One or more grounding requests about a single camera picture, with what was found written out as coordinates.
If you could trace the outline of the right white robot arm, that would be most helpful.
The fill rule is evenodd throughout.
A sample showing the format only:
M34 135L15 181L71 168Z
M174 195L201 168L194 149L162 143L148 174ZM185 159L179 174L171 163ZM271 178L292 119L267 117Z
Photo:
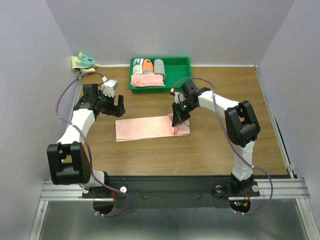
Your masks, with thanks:
M251 103L238 102L215 93L208 87L198 88L190 77L180 87L180 92L172 87L172 126L186 122L190 112L196 108L205 108L216 113L226 140L234 152L230 189L235 195L242 195L252 185L253 150L260 124Z

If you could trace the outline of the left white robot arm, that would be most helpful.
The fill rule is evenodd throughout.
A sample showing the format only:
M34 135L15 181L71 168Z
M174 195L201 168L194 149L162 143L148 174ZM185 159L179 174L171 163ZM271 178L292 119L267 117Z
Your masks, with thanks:
M73 108L66 131L57 143L50 144L46 150L53 184L94 188L100 197L117 193L111 187L108 174L93 169L86 138L99 114L121 117L126 112L123 95L119 95L118 102L115 102L117 87L118 82L113 79L101 84L83 85L83 95Z

